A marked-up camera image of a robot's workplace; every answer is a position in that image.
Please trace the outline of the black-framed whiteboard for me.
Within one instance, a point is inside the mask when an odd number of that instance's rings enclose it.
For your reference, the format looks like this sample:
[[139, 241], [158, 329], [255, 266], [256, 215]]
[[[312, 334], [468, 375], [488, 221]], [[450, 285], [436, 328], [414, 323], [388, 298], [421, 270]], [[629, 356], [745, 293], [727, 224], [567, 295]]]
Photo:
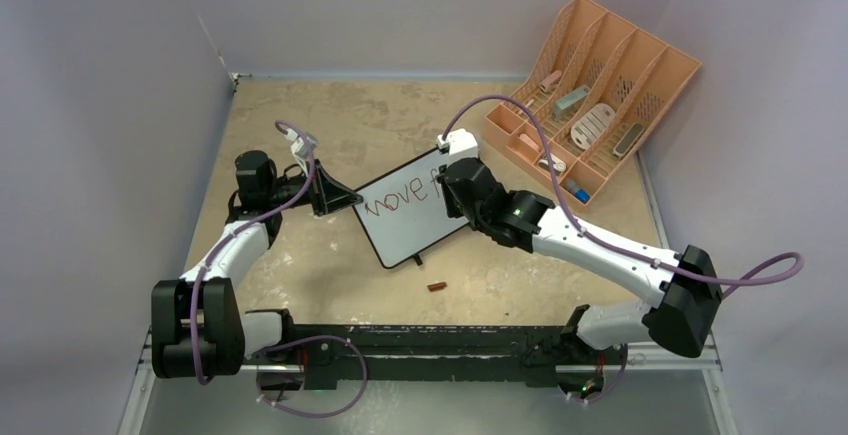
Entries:
[[437, 181], [447, 156], [433, 148], [357, 188], [354, 212], [385, 269], [392, 269], [467, 225], [447, 215]]

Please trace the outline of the brown marker cap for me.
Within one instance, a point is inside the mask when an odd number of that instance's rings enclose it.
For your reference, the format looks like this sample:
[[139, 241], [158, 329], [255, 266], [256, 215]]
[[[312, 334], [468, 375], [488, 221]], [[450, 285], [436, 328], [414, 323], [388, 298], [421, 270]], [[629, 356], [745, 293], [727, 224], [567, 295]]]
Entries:
[[446, 282], [437, 282], [437, 283], [433, 283], [433, 284], [428, 285], [427, 289], [428, 289], [429, 292], [436, 292], [436, 291], [443, 290], [446, 287], [447, 287]]

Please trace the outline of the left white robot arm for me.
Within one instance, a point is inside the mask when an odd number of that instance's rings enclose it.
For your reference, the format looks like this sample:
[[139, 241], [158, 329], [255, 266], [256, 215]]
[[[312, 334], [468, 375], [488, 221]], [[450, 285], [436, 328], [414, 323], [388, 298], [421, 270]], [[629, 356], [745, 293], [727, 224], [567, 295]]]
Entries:
[[362, 203], [353, 189], [321, 164], [289, 175], [261, 150], [234, 161], [236, 191], [227, 204], [222, 236], [204, 258], [177, 279], [151, 292], [151, 366], [162, 379], [234, 375], [262, 353], [284, 364], [297, 354], [298, 337], [286, 309], [242, 313], [236, 289], [277, 240], [281, 208], [308, 205], [314, 215], [333, 214]]

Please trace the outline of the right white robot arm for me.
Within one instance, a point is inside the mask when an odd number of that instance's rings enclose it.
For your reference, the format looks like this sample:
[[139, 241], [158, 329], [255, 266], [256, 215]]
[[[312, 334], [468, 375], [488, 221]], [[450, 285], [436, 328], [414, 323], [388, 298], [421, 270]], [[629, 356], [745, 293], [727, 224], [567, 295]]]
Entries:
[[647, 341], [682, 357], [701, 355], [723, 299], [706, 251], [690, 245], [677, 253], [573, 222], [546, 197], [506, 190], [478, 158], [442, 166], [436, 180], [449, 217], [466, 219], [501, 246], [572, 263], [636, 295], [575, 309], [561, 336], [569, 359]]

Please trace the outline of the grey whiteboard eraser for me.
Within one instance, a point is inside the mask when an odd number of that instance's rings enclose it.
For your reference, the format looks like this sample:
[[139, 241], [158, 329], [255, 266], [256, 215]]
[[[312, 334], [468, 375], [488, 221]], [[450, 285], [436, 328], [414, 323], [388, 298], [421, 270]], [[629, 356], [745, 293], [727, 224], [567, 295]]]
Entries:
[[618, 159], [624, 159], [639, 140], [644, 130], [645, 126], [643, 124], [634, 123], [631, 125], [612, 149], [612, 155]]

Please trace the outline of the pink eraser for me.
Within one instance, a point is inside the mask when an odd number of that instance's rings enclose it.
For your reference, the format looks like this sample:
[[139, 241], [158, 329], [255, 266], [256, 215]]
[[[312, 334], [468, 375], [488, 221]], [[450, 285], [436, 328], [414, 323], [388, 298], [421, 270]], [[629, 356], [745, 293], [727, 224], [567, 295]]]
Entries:
[[518, 140], [524, 146], [524, 151], [527, 153], [528, 158], [535, 158], [537, 154], [540, 152], [540, 147], [536, 143], [536, 141], [526, 133], [522, 133], [519, 135]]

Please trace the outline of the pink stapler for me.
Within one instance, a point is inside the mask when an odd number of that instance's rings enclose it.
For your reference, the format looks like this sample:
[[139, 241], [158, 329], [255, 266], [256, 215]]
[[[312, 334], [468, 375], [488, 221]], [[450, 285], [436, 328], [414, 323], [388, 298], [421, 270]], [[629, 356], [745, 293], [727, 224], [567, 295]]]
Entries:
[[548, 74], [545, 78], [543, 78], [541, 80], [541, 82], [539, 84], [539, 89], [543, 93], [547, 93], [547, 94], [552, 93], [556, 89], [556, 87], [558, 86], [559, 81], [562, 78], [562, 75], [563, 75], [563, 73], [562, 73], [561, 70], [555, 70], [555, 71], [551, 72], [550, 74]]

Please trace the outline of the teal staple box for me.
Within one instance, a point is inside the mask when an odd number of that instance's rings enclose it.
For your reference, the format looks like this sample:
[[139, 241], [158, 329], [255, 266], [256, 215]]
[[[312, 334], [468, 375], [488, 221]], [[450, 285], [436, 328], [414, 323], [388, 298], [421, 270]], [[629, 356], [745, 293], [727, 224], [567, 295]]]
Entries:
[[581, 85], [568, 94], [564, 95], [562, 98], [558, 99], [552, 105], [552, 116], [556, 121], [562, 120], [566, 117], [573, 109], [579, 107], [582, 101], [587, 97], [590, 92], [590, 88], [587, 85]]

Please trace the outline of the blue small item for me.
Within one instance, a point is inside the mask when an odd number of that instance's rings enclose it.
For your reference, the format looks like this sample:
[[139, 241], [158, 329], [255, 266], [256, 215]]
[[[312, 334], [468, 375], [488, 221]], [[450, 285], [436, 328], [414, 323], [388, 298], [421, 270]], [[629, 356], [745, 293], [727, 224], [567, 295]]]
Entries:
[[564, 185], [566, 191], [575, 197], [580, 203], [587, 204], [590, 200], [590, 195], [580, 184], [573, 179], [566, 179]]

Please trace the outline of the peach plastic desk organizer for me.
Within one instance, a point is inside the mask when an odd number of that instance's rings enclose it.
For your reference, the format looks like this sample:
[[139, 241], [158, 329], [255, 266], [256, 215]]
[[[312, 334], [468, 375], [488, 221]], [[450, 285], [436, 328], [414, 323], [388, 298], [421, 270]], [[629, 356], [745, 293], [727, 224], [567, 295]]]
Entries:
[[[602, 5], [572, 0], [556, 16], [530, 76], [512, 95], [522, 103], [534, 99], [533, 106], [522, 112], [510, 103], [498, 104], [485, 117], [482, 138], [538, 181], [559, 185], [571, 202], [587, 206], [660, 124], [701, 66], [696, 58]], [[541, 80], [555, 70], [563, 73], [558, 86], [543, 93]], [[587, 97], [562, 120], [554, 120], [552, 105], [581, 85], [590, 88]], [[571, 140], [570, 129], [598, 103], [611, 106], [615, 118], [588, 150], [581, 150]], [[618, 159], [612, 149], [634, 123], [645, 130], [626, 157]], [[518, 140], [522, 133], [539, 145], [535, 158], [527, 157]], [[542, 155], [556, 155], [567, 170], [557, 176], [540, 169]], [[566, 191], [566, 179], [589, 193], [587, 204]]]

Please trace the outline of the black aluminium base frame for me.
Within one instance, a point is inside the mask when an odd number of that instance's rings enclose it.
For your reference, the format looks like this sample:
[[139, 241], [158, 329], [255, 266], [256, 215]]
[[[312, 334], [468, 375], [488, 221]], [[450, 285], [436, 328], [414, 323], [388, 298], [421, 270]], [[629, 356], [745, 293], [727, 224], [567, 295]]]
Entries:
[[280, 349], [201, 344], [204, 376], [262, 370], [303, 377], [306, 390], [332, 390], [346, 380], [516, 382], [566, 393], [597, 393], [622, 364], [633, 370], [701, 371], [719, 366], [708, 344], [697, 358], [653, 343], [603, 352], [578, 344], [561, 326], [287, 324]]

